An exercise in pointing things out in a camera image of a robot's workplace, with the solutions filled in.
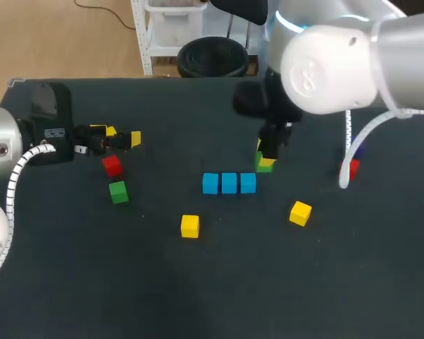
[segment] toy block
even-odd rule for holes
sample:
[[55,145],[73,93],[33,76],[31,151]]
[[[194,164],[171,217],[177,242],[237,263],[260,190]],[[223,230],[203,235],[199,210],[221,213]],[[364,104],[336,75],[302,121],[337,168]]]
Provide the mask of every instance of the toy block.
[[197,238],[199,236],[199,216],[183,215],[181,221],[181,234],[183,238]]
[[353,181],[356,178],[356,174],[358,173],[358,169],[360,168],[360,161],[356,159],[352,159],[351,161],[351,170],[350,170],[350,180]]
[[262,159],[262,152],[256,152],[256,172],[257,173],[272,173],[273,165],[268,167],[259,166],[259,163]]
[[256,193],[256,173],[242,173],[240,175],[240,193],[255,194]]
[[237,194],[237,173],[222,173],[221,193]]
[[134,131],[131,133],[131,148],[141,144],[141,132]]
[[204,173],[203,175],[203,194],[218,194],[218,179],[216,173]]
[[[352,143],[355,141],[355,136],[352,137]],[[362,143],[361,146],[357,149],[355,155],[353,156],[353,159],[361,160],[361,157],[363,156],[365,152],[365,144]]]
[[110,194],[112,195],[112,201],[114,204],[126,203],[129,201],[127,196],[126,184],[124,182],[114,182],[109,185]]
[[259,166],[260,167],[270,167],[275,164],[276,159],[266,159],[265,157],[261,156],[261,159],[259,159]]
[[115,136],[118,133],[116,132],[116,129],[114,129],[113,126],[108,126],[107,127],[107,136]]
[[122,174],[122,166],[116,155],[102,159],[105,171],[109,178],[117,177]]
[[311,206],[297,201],[290,212],[289,221],[304,227],[310,218],[311,210]]

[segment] yellow cube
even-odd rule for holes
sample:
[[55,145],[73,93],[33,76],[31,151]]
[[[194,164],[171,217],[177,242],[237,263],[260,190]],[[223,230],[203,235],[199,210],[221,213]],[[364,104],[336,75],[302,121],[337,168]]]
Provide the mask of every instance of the yellow cube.
[[116,129],[114,129],[113,126],[107,127],[107,136],[116,136],[118,132],[116,132]]
[[270,167],[275,163],[276,159],[266,159],[265,157],[262,157],[259,161],[260,167]]
[[131,133],[131,148],[141,144],[141,131]]
[[183,238],[197,238],[199,236],[199,216],[183,215],[181,233]]
[[290,212],[289,221],[304,227],[310,218],[311,210],[311,206],[297,201]]

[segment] power cord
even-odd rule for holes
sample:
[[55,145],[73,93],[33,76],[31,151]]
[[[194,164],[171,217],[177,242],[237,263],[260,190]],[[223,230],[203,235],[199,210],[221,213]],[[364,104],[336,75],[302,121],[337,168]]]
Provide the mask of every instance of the power cord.
[[109,11],[110,13],[112,13],[114,16],[116,16],[117,18],[118,18],[118,20],[121,22],[121,24],[125,27],[125,28],[127,28],[128,30],[135,30],[135,27],[131,27],[131,26],[128,26],[128,25],[126,25],[125,23],[124,23],[124,21],[114,12],[114,11],[112,11],[110,8],[106,8],[106,7],[101,7],[101,6],[85,6],[85,5],[80,5],[78,2],[77,2],[77,0],[73,0],[73,2],[75,3],[75,5],[77,5],[78,7],[81,7],[81,8],[86,8],[86,9],[89,9],[89,8],[95,8],[95,9],[103,9],[104,11]]
[[34,148],[31,148],[17,161],[16,166],[14,166],[13,173],[9,178],[8,190],[6,191],[6,217],[8,218],[8,234],[9,238],[6,242],[4,250],[0,254],[0,268],[3,265],[3,262],[8,256],[9,249],[11,247],[11,242],[13,241],[14,235],[14,198],[16,197],[16,187],[17,181],[19,180],[20,173],[23,168],[31,160],[32,157],[39,155],[41,153],[51,153],[56,152],[55,147],[50,144],[39,145]]

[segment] black chair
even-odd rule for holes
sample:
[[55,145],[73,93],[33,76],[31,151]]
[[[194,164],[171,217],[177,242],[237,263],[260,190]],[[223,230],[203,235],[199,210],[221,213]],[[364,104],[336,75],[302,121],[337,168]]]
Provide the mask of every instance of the black chair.
[[[177,70],[183,78],[240,77],[248,71],[250,23],[265,24],[267,0],[211,0],[231,14],[227,37],[203,37],[186,44],[177,55]],[[229,38],[234,16],[248,20],[245,47]]]

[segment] blue cube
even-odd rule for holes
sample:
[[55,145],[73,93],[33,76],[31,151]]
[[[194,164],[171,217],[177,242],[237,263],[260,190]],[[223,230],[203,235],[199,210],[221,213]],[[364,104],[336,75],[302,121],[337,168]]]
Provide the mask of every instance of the blue cube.
[[203,194],[218,194],[218,174],[204,173]]
[[256,173],[242,173],[240,175],[240,193],[256,193]]
[[[355,141],[356,137],[352,136],[352,143]],[[356,160],[361,160],[361,158],[363,157],[363,154],[365,152],[365,144],[362,143],[361,146],[357,149],[355,156],[353,157],[353,159]]]
[[222,173],[221,193],[237,194],[237,173]]

